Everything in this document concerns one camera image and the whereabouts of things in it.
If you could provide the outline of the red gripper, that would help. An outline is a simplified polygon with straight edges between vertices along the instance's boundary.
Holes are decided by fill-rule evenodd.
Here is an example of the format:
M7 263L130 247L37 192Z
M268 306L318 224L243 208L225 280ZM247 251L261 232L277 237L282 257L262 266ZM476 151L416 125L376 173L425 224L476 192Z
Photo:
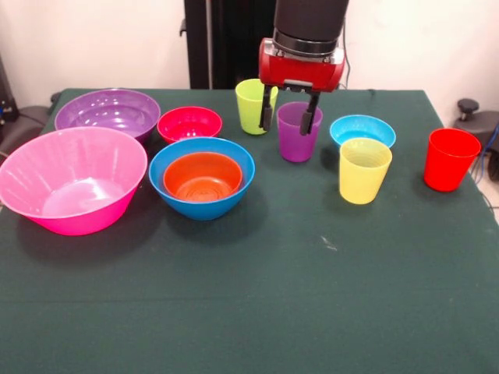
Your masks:
M313 120L320 99L319 92L336 89L345 67L345 52L336 47L331 55L318 58L293 55L274 46L271 38L264 38L259 49L259 79L264 86L260 113L260 128L268 131L274 113L273 86L305 90L310 101L303 112L299 132L311 133Z

